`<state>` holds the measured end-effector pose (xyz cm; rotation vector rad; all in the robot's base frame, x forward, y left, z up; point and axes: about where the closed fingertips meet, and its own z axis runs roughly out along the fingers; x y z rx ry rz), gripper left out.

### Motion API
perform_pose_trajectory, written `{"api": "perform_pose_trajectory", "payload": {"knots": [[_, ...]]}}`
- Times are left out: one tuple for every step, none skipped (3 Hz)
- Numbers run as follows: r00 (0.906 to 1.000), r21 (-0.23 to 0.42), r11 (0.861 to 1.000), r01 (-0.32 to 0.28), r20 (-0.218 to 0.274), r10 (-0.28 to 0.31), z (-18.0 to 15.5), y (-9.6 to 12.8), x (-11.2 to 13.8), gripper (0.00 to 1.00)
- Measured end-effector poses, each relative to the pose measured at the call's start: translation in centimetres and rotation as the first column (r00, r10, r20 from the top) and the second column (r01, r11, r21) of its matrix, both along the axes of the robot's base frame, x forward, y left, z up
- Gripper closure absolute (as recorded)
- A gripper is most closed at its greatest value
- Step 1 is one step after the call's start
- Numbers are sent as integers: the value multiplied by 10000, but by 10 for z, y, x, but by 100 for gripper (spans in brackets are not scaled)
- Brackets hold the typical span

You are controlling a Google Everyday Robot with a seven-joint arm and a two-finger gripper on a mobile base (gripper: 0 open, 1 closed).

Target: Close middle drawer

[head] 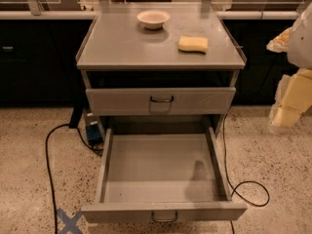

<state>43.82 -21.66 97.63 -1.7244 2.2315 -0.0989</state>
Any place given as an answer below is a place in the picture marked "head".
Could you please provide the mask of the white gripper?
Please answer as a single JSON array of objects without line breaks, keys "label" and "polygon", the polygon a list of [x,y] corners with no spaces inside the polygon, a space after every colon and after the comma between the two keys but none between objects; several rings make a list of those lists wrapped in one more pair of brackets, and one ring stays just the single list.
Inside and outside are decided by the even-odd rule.
[{"label": "white gripper", "polygon": [[293,127],[312,106],[312,70],[299,69],[293,76],[284,74],[278,83],[275,102],[269,113],[268,130],[280,135]]}]

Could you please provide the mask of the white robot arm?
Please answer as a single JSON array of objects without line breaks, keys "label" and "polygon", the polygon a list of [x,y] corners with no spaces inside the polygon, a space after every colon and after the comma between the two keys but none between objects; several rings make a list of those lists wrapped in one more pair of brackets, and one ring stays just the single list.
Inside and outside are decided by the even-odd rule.
[{"label": "white robot arm", "polygon": [[294,75],[282,76],[269,113],[270,132],[281,134],[292,128],[312,106],[312,4],[266,48],[271,52],[286,52],[288,62],[298,68]]}]

